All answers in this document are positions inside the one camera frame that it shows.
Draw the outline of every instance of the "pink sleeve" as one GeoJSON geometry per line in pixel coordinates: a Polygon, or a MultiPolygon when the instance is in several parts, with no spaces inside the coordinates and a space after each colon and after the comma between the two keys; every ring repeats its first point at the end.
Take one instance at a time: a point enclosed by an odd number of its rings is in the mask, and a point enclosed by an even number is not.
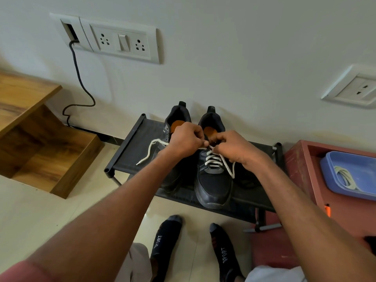
{"type": "Polygon", "coordinates": [[[38,265],[21,261],[0,274],[0,282],[54,282],[57,281],[38,265]]]}

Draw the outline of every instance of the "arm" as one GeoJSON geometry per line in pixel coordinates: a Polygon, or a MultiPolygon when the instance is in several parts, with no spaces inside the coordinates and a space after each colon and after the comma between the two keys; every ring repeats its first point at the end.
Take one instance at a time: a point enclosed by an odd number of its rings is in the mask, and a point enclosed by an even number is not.
{"type": "Polygon", "coordinates": [[[184,157],[208,146],[201,127],[184,123],[170,144],[132,179],[82,213],[28,260],[61,281],[113,281],[162,180],[184,157]]]}
{"type": "Polygon", "coordinates": [[[231,161],[260,180],[299,258],[308,281],[375,281],[376,257],[328,218],[262,151],[235,131],[211,141],[231,161]]]}

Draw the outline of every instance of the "shoe insole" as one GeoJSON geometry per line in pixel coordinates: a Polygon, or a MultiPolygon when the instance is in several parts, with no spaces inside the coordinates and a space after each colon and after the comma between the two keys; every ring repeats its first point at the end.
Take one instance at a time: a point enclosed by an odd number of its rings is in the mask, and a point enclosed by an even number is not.
{"type": "Polygon", "coordinates": [[[181,126],[184,123],[185,123],[185,121],[182,121],[182,120],[177,120],[177,121],[173,122],[172,125],[171,125],[171,133],[173,133],[175,131],[176,127],[181,126]]]}
{"type": "Polygon", "coordinates": [[[212,128],[212,127],[206,127],[204,128],[204,134],[207,136],[207,137],[211,137],[215,134],[217,134],[217,130],[215,128],[212,128]]]}

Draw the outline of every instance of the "forearm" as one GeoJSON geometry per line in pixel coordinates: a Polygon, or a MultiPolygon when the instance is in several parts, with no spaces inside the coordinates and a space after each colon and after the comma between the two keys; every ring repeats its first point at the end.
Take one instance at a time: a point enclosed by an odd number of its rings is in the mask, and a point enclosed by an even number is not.
{"type": "Polygon", "coordinates": [[[131,180],[65,226],[28,260],[62,281],[113,281],[155,192],[178,161],[160,152],[131,180]]]}
{"type": "Polygon", "coordinates": [[[260,162],[255,174],[309,281],[374,281],[376,258],[314,205],[270,159],[260,162]]]}

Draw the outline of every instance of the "floor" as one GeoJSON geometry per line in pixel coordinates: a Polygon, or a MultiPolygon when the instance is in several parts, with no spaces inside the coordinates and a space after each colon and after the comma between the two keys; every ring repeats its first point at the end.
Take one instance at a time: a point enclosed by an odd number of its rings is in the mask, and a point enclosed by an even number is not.
{"type": "MultiPolygon", "coordinates": [[[[25,259],[65,224],[117,188],[103,172],[117,148],[105,145],[66,200],[0,176],[0,273],[25,259]]],[[[119,173],[116,177],[125,182],[128,175],[119,173]]],[[[249,223],[167,199],[154,197],[135,242],[146,245],[150,253],[159,225],[172,214],[180,214],[185,221],[166,281],[219,281],[209,234],[212,222],[227,231],[243,274],[250,271],[249,235],[242,232],[250,227],[249,223]]]]}

